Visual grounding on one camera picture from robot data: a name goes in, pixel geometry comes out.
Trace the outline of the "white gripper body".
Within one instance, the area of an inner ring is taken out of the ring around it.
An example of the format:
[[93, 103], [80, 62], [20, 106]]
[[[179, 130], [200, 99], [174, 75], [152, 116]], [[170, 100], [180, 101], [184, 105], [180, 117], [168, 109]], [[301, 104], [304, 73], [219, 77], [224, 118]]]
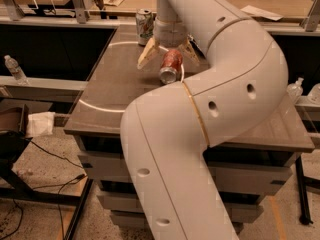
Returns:
[[153, 35], [161, 46], [178, 47], [186, 41], [187, 30], [182, 22], [163, 21], [156, 17]]

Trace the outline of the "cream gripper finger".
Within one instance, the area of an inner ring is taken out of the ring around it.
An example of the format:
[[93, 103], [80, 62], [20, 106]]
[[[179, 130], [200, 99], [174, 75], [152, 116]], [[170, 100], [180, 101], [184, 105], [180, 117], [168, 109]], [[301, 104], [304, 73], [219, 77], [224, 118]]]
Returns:
[[159, 53], [159, 51], [159, 42], [154, 37], [150, 38], [138, 58], [137, 68], [141, 70]]
[[199, 64], [199, 58], [192, 47], [188, 38], [185, 38], [178, 46], [178, 50], [186, 57], [188, 57], [194, 64]]

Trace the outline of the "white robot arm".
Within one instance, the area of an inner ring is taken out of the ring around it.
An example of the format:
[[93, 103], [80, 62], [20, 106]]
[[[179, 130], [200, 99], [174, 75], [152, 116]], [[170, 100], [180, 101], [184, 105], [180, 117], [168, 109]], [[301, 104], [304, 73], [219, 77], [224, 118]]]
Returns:
[[225, 0], [158, 0], [157, 16], [179, 17], [210, 67], [127, 107], [120, 137], [129, 174], [155, 240], [238, 240], [202, 154], [279, 106], [286, 60]]

